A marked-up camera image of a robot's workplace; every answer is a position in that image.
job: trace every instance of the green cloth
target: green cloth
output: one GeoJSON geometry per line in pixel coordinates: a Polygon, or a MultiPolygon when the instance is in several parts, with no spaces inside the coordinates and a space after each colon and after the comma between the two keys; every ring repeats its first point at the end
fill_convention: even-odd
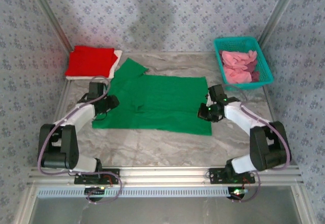
{"type": "Polygon", "coordinates": [[[115,72],[109,90],[117,96],[119,106],[107,116],[99,115],[92,127],[212,135],[211,123],[197,117],[200,104],[206,102],[206,79],[145,75],[147,70],[126,60],[115,72]]]}

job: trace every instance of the teal basket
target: teal basket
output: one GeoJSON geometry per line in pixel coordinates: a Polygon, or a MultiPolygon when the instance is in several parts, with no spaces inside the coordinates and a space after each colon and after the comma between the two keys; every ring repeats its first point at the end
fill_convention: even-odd
{"type": "Polygon", "coordinates": [[[254,83],[236,83],[233,84],[241,89],[255,89],[262,87],[265,84],[273,83],[273,76],[270,68],[264,58],[261,48],[254,37],[228,37],[214,40],[214,48],[219,62],[222,78],[225,84],[229,84],[225,77],[219,50],[239,51],[248,53],[250,50],[257,52],[257,65],[255,71],[259,71],[259,82],[254,83]]]}

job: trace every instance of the gray marble surface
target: gray marble surface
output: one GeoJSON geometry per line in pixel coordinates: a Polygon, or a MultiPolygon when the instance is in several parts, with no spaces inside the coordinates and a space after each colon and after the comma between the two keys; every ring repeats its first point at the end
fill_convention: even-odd
{"type": "MultiPolygon", "coordinates": [[[[222,83],[221,73],[213,53],[124,53],[149,68],[148,74],[202,77],[208,85],[222,83]]],[[[88,91],[89,81],[73,81],[67,110],[88,91]]],[[[235,91],[229,96],[241,99],[235,91]]],[[[262,88],[247,90],[251,101],[247,106],[270,120],[262,88]]],[[[81,154],[100,158],[104,166],[218,166],[226,160],[249,152],[249,138],[236,124],[224,119],[212,124],[213,136],[190,135],[159,130],[92,129],[91,122],[78,132],[81,154]]]]}

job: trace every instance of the folded red towel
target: folded red towel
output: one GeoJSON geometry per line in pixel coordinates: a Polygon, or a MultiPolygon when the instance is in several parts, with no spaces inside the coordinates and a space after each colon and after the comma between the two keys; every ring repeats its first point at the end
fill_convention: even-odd
{"type": "Polygon", "coordinates": [[[114,48],[76,46],[70,53],[69,66],[65,75],[108,77],[116,60],[114,48]]]}

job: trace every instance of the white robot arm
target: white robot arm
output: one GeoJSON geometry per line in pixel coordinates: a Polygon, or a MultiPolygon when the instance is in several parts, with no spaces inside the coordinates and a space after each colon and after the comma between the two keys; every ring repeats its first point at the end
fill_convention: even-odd
{"type": "Polygon", "coordinates": [[[222,85],[209,88],[207,104],[202,103],[198,117],[211,122],[218,122],[227,118],[236,123],[250,136],[250,153],[227,161],[228,175],[242,174],[250,171],[263,171],[286,162],[286,151],[274,132],[265,124],[275,128],[287,143],[287,137],[282,123],[269,122],[251,112],[235,97],[228,98],[224,94],[222,85]],[[267,138],[274,140],[268,145],[267,138]]]}
{"type": "MultiPolygon", "coordinates": [[[[77,110],[69,119],[65,120],[65,122],[62,123],[51,136],[42,157],[42,167],[69,169],[73,172],[100,171],[101,162],[99,159],[79,154],[76,134],[86,123],[93,120],[97,115],[107,113],[109,110],[112,110],[119,105],[116,96],[106,95],[99,101],[80,107],[82,104],[102,96],[104,94],[104,87],[104,83],[91,82],[89,84],[89,93],[86,93],[78,101],[71,112],[76,108],[80,109],[77,110]],[[59,140],[61,141],[60,145],[54,145],[54,143],[59,140]]],[[[40,155],[40,150],[46,137],[61,120],[54,124],[45,124],[41,127],[38,156],[40,155]]]]}

